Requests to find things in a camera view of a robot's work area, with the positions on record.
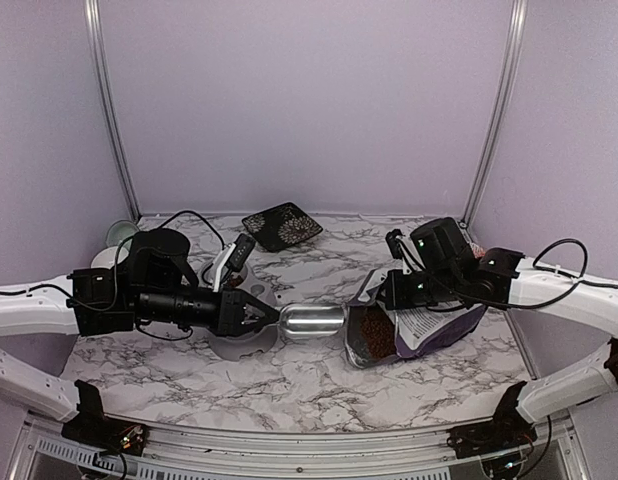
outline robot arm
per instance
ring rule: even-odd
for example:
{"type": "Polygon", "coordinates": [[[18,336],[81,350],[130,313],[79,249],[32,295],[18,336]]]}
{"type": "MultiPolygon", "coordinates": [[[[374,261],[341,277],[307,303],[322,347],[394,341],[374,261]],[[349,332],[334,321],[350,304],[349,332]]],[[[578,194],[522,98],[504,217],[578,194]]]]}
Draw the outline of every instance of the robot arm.
{"type": "Polygon", "coordinates": [[[534,423],[618,391],[618,281],[540,264],[523,253],[502,248],[475,258],[451,218],[414,230],[410,239],[415,253],[403,238],[400,231],[391,232],[387,236],[389,248],[395,258],[402,258],[410,267],[415,264],[419,270],[414,267],[410,275],[388,276],[385,296],[390,309],[448,301],[466,306],[482,303],[501,310],[518,308],[556,315],[612,336],[608,344],[581,361],[510,387],[492,420],[453,428],[447,443],[458,458],[517,447],[528,438],[535,440],[534,423]],[[408,298],[404,292],[410,292],[408,298]]]}
{"type": "MultiPolygon", "coordinates": [[[[239,336],[278,320],[275,309],[248,293],[222,288],[227,271],[242,268],[253,240],[241,235],[220,252],[213,288],[198,287],[186,261],[189,247],[186,237],[174,230],[139,232],[127,259],[111,269],[76,270],[43,283],[0,287],[0,337],[102,335],[131,331],[151,321],[239,336]]],[[[107,417],[96,387],[45,374],[1,348],[0,391],[65,423],[66,438],[130,454],[142,452],[146,427],[107,417]]]]}
{"type": "MultiPolygon", "coordinates": [[[[560,270],[556,266],[553,273],[540,271],[533,267],[533,259],[520,260],[509,302],[538,304],[564,293],[578,280],[557,273],[560,270]]],[[[618,282],[590,275],[584,280],[608,286],[581,283],[563,300],[538,311],[597,328],[611,334],[613,340],[579,362],[522,388],[516,410],[530,424],[558,410],[618,391],[618,282]]]]}

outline marble countertop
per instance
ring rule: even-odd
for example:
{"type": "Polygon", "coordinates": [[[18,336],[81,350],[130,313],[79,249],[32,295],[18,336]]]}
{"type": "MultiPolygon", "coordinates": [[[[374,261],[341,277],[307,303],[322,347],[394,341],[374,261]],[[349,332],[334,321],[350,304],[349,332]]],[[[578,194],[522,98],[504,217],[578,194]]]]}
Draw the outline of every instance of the marble countertop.
{"type": "MultiPolygon", "coordinates": [[[[150,229],[165,217],[144,218],[150,229]]],[[[427,218],[316,216],[325,231],[280,253],[256,247],[249,262],[270,282],[279,306],[348,301],[369,270],[393,262],[386,232],[411,231],[427,218]]],[[[240,217],[213,218],[226,241],[240,217]]],[[[171,228],[191,241],[199,271],[219,249],[200,221],[171,228]]],[[[175,327],[151,325],[153,332],[175,327]]],[[[490,416],[502,393],[529,376],[504,316],[489,310],[478,328],[420,360],[358,370],[343,336],[291,342],[239,362],[217,357],[203,330],[181,342],[138,332],[78,339],[62,375],[96,385],[108,413],[145,421],[242,431],[347,432],[412,428],[490,416]]]]}

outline purple backdrop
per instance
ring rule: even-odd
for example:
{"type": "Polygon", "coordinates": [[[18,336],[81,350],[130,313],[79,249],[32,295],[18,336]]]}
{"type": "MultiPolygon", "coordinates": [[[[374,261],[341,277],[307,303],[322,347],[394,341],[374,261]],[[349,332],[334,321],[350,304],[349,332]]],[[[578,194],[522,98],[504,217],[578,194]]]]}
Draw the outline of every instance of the purple backdrop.
{"type": "MultiPolygon", "coordinates": [[[[618,278],[618,0],[531,2],[511,107],[475,223],[478,239],[536,254],[582,239],[590,273],[618,278]]],[[[554,259],[578,269],[577,250],[554,259]]],[[[541,373],[608,335],[516,313],[541,373]]],[[[618,394],[573,409],[593,478],[618,478],[618,394]]]]}
{"type": "MultiPolygon", "coordinates": [[[[87,266],[126,216],[81,2],[0,2],[0,285],[87,266]]],[[[0,339],[58,374],[73,338],[0,339]]],[[[25,410],[0,398],[0,479],[25,410]]]]}
{"type": "Polygon", "coordinates": [[[461,213],[511,2],[103,2],[145,212],[461,213]]]}

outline brown kibble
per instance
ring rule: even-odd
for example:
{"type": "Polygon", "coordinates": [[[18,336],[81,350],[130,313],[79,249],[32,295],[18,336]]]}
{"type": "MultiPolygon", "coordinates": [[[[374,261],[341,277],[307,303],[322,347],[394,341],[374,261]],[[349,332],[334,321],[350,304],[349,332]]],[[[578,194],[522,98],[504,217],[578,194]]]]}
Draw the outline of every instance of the brown kibble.
{"type": "Polygon", "coordinates": [[[238,285],[242,284],[242,282],[244,282],[245,279],[242,278],[240,275],[236,275],[235,277],[231,277],[229,280],[227,280],[227,285],[232,287],[232,288],[236,288],[238,287],[238,285]]]}
{"type": "Polygon", "coordinates": [[[396,353],[395,328],[382,308],[370,307],[365,311],[360,331],[369,353],[376,360],[396,353]]]}

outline black decorative plate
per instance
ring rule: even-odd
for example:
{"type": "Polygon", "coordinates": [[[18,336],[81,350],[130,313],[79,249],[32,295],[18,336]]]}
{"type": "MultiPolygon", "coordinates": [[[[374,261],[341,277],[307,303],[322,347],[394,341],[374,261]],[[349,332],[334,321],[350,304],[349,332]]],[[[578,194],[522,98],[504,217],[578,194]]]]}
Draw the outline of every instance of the black decorative plate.
{"type": "Polygon", "coordinates": [[[322,232],[322,227],[313,218],[291,202],[243,218],[242,223],[270,252],[279,252],[322,232]]]}

